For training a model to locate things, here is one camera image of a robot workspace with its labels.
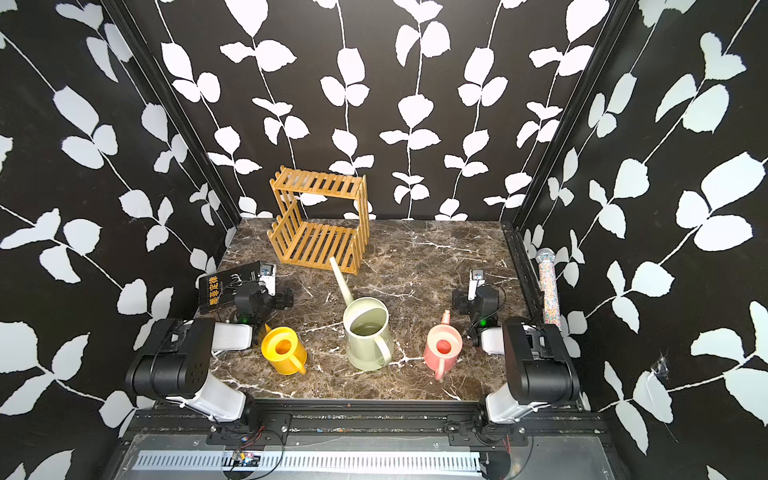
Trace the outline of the yellow watering can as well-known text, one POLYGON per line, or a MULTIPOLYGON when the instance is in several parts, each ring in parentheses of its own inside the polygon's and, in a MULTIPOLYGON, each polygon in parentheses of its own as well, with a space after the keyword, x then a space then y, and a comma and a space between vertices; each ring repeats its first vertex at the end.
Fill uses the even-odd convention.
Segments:
POLYGON ((263 357, 282 375, 305 375, 308 353, 298 334, 289 327, 266 326, 266 331, 261 342, 263 357))

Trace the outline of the wooden slatted shelf rack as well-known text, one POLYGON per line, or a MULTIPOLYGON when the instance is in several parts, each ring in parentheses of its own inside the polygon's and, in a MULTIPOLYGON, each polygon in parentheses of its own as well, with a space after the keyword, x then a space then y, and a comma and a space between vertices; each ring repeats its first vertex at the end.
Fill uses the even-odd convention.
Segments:
POLYGON ((283 264, 329 270, 333 257, 340 270, 357 274, 370 240, 367 178, 282 166, 270 180, 280 214, 267 237, 283 264), (344 227, 307 220, 301 214, 304 194, 344 199, 358 208, 358 225, 344 227))

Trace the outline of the green watering can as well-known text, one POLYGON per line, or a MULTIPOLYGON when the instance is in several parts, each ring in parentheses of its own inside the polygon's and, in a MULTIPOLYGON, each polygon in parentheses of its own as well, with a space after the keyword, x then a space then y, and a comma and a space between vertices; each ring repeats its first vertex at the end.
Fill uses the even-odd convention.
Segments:
POLYGON ((329 258, 329 264, 346 304, 342 323, 347 340, 345 352, 348 360, 363 372, 388 366, 392 361, 394 343, 386 305, 373 297, 355 299, 333 256, 329 258))

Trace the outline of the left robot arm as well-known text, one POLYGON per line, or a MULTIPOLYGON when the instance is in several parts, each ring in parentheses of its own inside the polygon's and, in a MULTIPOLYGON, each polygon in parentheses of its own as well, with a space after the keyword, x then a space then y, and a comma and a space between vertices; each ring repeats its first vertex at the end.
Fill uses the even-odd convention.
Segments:
POLYGON ((294 292, 286 288, 272 295, 259 283, 243 284, 235 289, 234 302, 238 320, 233 323, 208 318, 156 322, 126 373, 125 389, 175 403, 217 424, 240 422, 260 428, 253 399, 212 373, 212 353, 250 349, 266 329, 271 312, 293 306, 294 292))

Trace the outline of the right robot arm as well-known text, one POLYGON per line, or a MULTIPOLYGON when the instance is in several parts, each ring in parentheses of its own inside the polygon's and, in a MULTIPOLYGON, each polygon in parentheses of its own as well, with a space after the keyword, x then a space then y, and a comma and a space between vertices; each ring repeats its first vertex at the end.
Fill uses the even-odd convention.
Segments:
POLYGON ((504 359, 506 380, 485 397, 489 422, 513 424, 546 407, 576 402, 581 385, 560 329, 528 324, 522 317, 499 319, 499 291, 487 284, 452 292, 452 309, 469 317, 468 339, 488 355, 504 359))

